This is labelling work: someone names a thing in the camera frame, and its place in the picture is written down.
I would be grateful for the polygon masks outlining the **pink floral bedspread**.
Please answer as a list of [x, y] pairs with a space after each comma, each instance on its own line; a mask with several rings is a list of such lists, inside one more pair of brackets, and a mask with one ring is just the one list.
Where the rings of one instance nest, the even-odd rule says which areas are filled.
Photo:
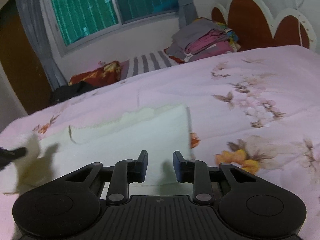
[[228, 161], [299, 196], [300, 236], [319, 239], [319, 55], [300, 46], [209, 57], [130, 77], [13, 121], [1, 146], [25, 146], [24, 174], [1, 172], [1, 239], [19, 233], [19, 193], [94, 161], [149, 155], [135, 194], [185, 193], [172, 153]]

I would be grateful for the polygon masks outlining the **window with green panes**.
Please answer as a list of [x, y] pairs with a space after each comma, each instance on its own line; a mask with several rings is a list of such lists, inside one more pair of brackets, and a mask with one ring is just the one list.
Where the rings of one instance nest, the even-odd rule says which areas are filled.
[[177, 0], [43, 0], [62, 56], [77, 47], [140, 22], [178, 10]]

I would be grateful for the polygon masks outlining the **black cloth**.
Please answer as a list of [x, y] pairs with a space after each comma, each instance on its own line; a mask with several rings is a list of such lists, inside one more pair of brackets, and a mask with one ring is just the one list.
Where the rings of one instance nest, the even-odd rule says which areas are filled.
[[73, 97], [90, 92], [97, 88], [98, 87], [93, 86], [85, 81], [80, 81], [79, 83], [70, 86], [61, 86], [51, 93], [50, 104], [55, 105], [67, 101]]

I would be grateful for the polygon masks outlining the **red and white headboard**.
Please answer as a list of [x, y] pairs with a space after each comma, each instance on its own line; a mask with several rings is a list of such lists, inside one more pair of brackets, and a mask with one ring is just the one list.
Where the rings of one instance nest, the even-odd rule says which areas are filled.
[[241, 51], [288, 45], [316, 50], [316, 32], [297, 9], [285, 8], [273, 16], [263, 0], [229, 0], [226, 7], [216, 3], [211, 16], [235, 31]]

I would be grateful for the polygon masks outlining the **grey striped sheet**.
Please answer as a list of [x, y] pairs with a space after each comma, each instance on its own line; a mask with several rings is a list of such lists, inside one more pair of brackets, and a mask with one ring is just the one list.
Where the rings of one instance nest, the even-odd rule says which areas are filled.
[[121, 62], [120, 79], [125, 80], [139, 74], [153, 72], [155, 70], [165, 69], [176, 65], [178, 65], [178, 63], [168, 57], [163, 50], [153, 51]]

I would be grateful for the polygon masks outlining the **white knitted garment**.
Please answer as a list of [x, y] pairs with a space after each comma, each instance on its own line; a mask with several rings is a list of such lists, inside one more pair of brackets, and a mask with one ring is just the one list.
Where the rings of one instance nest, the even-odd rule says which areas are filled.
[[173, 184], [172, 154], [190, 154], [190, 121], [186, 105], [142, 108], [99, 125], [63, 131], [40, 141], [43, 157], [25, 171], [22, 182], [37, 187], [93, 162], [113, 166], [148, 153], [147, 186]]

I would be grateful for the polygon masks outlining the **red floral pillow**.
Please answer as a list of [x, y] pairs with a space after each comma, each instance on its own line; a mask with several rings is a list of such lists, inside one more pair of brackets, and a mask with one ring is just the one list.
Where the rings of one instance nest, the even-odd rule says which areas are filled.
[[105, 63], [95, 70], [72, 76], [68, 85], [84, 81], [94, 87], [104, 87], [120, 81], [120, 76], [121, 65], [118, 61], [113, 61]]

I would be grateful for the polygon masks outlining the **grey curtain left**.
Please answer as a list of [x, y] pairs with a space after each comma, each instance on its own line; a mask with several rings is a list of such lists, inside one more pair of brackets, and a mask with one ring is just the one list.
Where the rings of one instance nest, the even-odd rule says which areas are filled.
[[16, 6], [28, 41], [42, 65], [52, 90], [67, 85], [52, 54], [44, 25], [40, 0], [16, 0]]

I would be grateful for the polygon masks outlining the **stack of folded clothes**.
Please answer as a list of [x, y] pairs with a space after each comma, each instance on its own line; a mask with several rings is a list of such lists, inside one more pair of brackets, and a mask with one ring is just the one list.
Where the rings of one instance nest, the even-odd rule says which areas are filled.
[[164, 52], [177, 63], [187, 63], [240, 50], [238, 36], [224, 23], [198, 18], [171, 37]]

